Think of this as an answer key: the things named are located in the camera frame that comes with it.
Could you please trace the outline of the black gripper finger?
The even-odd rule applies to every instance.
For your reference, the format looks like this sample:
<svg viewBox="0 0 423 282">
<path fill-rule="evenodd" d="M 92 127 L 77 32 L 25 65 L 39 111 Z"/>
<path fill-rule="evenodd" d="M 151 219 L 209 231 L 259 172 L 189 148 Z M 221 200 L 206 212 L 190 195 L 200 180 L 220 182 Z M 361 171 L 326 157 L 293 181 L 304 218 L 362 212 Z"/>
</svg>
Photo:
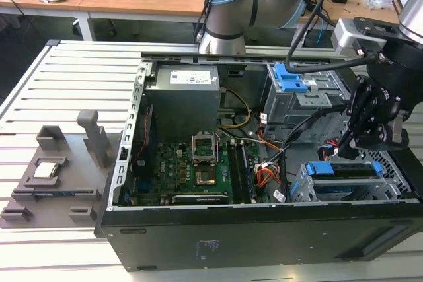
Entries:
<svg viewBox="0 0 423 282">
<path fill-rule="evenodd" d="M 392 128 L 387 123 L 379 123 L 371 129 L 360 132 L 357 147 L 372 151 L 386 151 L 394 148 Z"/>
<path fill-rule="evenodd" d="M 364 126 L 369 120 L 369 116 L 374 111 L 376 102 L 372 100 L 374 86 L 370 78 L 358 75 L 354 83 L 350 100 L 346 107 L 346 114 L 349 116 L 347 130 L 342 135 L 338 143 L 338 156 L 341 158 L 354 160 L 359 150 L 350 145 L 351 141 L 357 144 L 357 139 L 364 132 Z"/>
</svg>

